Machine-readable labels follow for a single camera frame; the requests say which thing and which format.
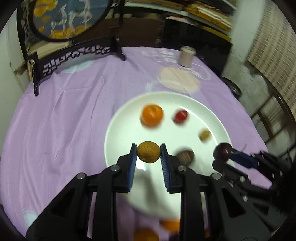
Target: cylindrical container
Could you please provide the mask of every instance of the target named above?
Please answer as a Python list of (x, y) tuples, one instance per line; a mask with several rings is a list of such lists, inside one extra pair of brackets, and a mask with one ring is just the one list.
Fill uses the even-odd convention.
[(179, 55), (179, 64), (184, 67), (191, 67), (193, 56), (196, 55), (194, 48), (182, 46)]

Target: speckled brown fruit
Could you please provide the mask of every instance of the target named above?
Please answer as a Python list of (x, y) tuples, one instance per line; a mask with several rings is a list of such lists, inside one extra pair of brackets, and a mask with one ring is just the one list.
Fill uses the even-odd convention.
[(137, 148), (137, 155), (143, 162), (156, 162), (160, 157), (160, 147), (151, 141), (142, 142)]
[(211, 132), (208, 129), (204, 129), (198, 136), (202, 142), (211, 137)]
[(188, 166), (194, 159), (194, 153), (192, 150), (183, 150), (177, 154), (177, 157), (181, 165)]

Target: embroidered artwork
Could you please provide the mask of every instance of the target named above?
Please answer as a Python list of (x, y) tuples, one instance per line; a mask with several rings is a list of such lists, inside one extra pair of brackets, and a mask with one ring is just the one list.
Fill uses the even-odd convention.
[(109, 0), (37, 0), (33, 24), (47, 38), (71, 38), (93, 26), (108, 5)]

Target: table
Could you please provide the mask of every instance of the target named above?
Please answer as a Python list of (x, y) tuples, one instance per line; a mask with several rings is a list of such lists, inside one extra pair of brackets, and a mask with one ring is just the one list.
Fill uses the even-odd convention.
[[(3, 146), (0, 191), (6, 214), (23, 235), (77, 173), (93, 175), (105, 168), (107, 126), (121, 105), (142, 93), (183, 92), (217, 115), (235, 149), (266, 150), (244, 108), (201, 60), (195, 57), (186, 69), (177, 64), (176, 50), (125, 47), (124, 52), (126, 61), (110, 55), (68, 62), (41, 84), (38, 97), (31, 83), (20, 99)], [(253, 184), (270, 186), (256, 170), (236, 166)], [(121, 196), (117, 205), (120, 240), (133, 240), (140, 227), (168, 238), (157, 217), (135, 210)]]

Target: white plate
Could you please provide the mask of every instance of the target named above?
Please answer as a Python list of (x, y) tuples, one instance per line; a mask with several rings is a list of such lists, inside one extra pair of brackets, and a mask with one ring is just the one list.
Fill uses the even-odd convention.
[[(163, 109), (164, 118), (156, 129), (144, 127), (140, 123), (141, 111), (147, 104), (157, 104)], [(172, 121), (179, 109), (185, 109), (189, 114), (182, 126)], [(198, 135), (203, 128), (209, 129), (212, 137), (202, 143)], [(212, 162), (216, 145), (221, 142), (231, 144), (226, 129), (213, 112), (198, 101), (174, 92), (152, 92), (137, 96), (115, 113), (105, 138), (106, 165), (116, 164), (119, 156), (128, 154), (132, 143), (139, 145), (144, 141), (152, 141), (159, 146), (165, 143), (170, 155), (190, 147), (196, 159), (189, 167), (207, 176), (215, 172)], [(133, 187), (126, 197), (132, 206), (150, 215), (160, 218), (180, 217), (181, 195), (167, 192), (160, 159), (148, 164), (137, 158)]]

